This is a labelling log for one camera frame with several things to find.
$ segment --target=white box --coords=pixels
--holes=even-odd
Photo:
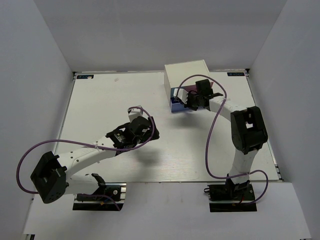
[[[173,109],[173,105],[180,105],[180,103],[174,101],[174,89],[179,87],[184,79],[196,74],[209,76],[209,70],[205,60],[164,65],[164,89],[172,112],[178,111]],[[183,84],[183,88],[187,91],[196,90],[196,82],[203,79],[206,78],[201,76],[192,77]]]

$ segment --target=zip tie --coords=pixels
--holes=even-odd
[[[98,150],[98,152],[100,152],[100,148],[98,148],[98,143],[96,142],[94,145],[94,148]]]

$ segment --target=cable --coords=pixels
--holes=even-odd
[[[107,198],[107,199],[109,199],[111,202],[113,202],[114,203],[114,205],[115,205],[115,207],[116,207],[116,209],[118,209],[118,211],[120,211],[121,209],[120,209],[120,207],[118,206],[118,204],[116,203],[116,201],[115,200],[113,200],[111,197],[109,197],[109,196],[107,196],[107,195],[103,195],[103,194],[93,194],[93,195],[91,195],[91,194],[84,194],[84,193],[78,193],[77,194],[78,196],[82,196],[82,197],[102,197],[102,198]]]
[[[138,145],[138,146],[135,146],[135,147],[132,147],[132,148],[126,148],[126,149],[118,149],[118,148],[111,148],[111,147],[105,147],[105,146],[98,146],[99,149],[102,149],[102,150],[109,150],[109,151],[119,151],[119,152],[129,152],[129,151],[132,151],[132,150],[136,150],[136,149],[139,149],[141,148],[142,146],[144,146],[145,144],[147,144],[151,139],[152,137],[154,136],[154,133],[155,133],[155,128],[156,128],[156,125],[155,125],[155,122],[153,120],[153,118],[150,116],[150,114],[144,110],[142,107],[139,107],[139,106],[132,106],[132,107],[129,107],[129,110],[131,109],[140,109],[141,111],[143,111],[150,119],[151,121],[151,125],[152,125],[152,132],[151,132],[151,135],[150,137],[142,144]],[[26,158],[26,156],[35,148],[43,145],[43,144],[48,144],[48,143],[68,143],[68,144],[77,144],[77,145],[81,145],[81,146],[85,146],[85,147],[88,147],[88,148],[96,148],[96,145],[93,145],[93,144],[88,144],[88,143],[84,143],[84,142],[79,142],[79,141],[71,141],[71,140],[63,140],[63,139],[51,139],[51,140],[46,140],[46,141],[42,141],[42,142],[39,142],[37,143],[36,145],[30,147],[24,154],[23,156],[21,157],[18,165],[17,165],[17,168],[16,168],[16,173],[15,173],[15,179],[16,179],[16,182],[19,186],[19,188],[28,193],[28,194],[38,194],[37,191],[30,191],[26,188],[24,188],[20,182],[20,168],[21,168],[21,165],[22,165],[22,162],[24,161],[24,159]]]
[[[209,76],[206,76],[206,75],[202,75],[202,74],[195,74],[195,75],[192,75],[192,76],[189,76],[187,77],[185,80],[183,80],[181,82],[181,84],[179,85],[178,87],[178,90],[176,92],[176,96],[178,96],[178,93],[179,93],[179,90],[180,88],[182,87],[182,84],[184,84],[184,82],[186,82],[187,80],[193,78],[193,77],[204,77],[204,78],[207,78],[207,79],[210,79],[211,81],[213,81],[214,83],[216,83],[223,91],[224,93],[224,99],[218,109],[218,111],[216,112],[215,116],[214,116],[214,119],[213,119],[213,122],[211,124],[211,127],[210,127],[210,130],[209,130],[209,133],[208,133],[208,137],[206,139],[206,144],[205,144],[205,168],[206,168],[206,171],[207,173],[214,179],[219,179],[219,180],[227,180],[227,179],[233,179],[233,178],[237,178],[237,177],[242,177],[242,176],[246,176],[246,175],[251,175],[251,174],[254,174],[254,173],[257,173],[257,172],[260,172],[260,173],[263,173],[265,175],[265,179],[266,179],[266,184],[265,184],[265,188],[262,192],[262,194],[255,200],[251,201],[251,202],[248,202],[246,204],[254,204],[256,203],[257,201],[259,201],[266,193],[267,191],[267,188],[268,188],[268,185],[269,185],[269,178],[268,178],[268,175],[266,174],[266,172],[264,172],[263,170],[254,170],[252,172],[249,172],[249,173],[241,173],[241,174],[237,174],[237,175],[232,175],[232,176],[215,176],[211,173],[210,169],[209,169],[209,164],[208,164],[208,153],[209,153],[209,143],[210,143],[210,138],[211,138],[211,134],[212,134],[212,131],[214,129],[214,126],[216,124],[216,121],[217,121],[217,118],[219,116],[219,114],[221,113],[226,101],[227,101],[227,92],[225,90],[225,88],[219,83],[217,82],[216,80],[214,80],[213,78],[209,77]]]

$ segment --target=label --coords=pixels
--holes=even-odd
[[[78,75],[76,79],[93,79],[94,75]]]
[[[244,72],[227,72],[226,74],[228,74],[229,77],[241,77],[245,75]]]

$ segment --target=white backdrop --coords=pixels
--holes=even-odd
[[[250,68],[287,0],[35,0],[75,72]]]
[[[282,176],[320,239],[320,1],[289,0],[250,74]]]
[[[56,138],[72,87],[72,72],[32,0],[0,1],[0,233],[21,239],[32,195],[16,182],[19,159],[32,145]],[[21,168],[24,187],[52,145],[30,153]]]

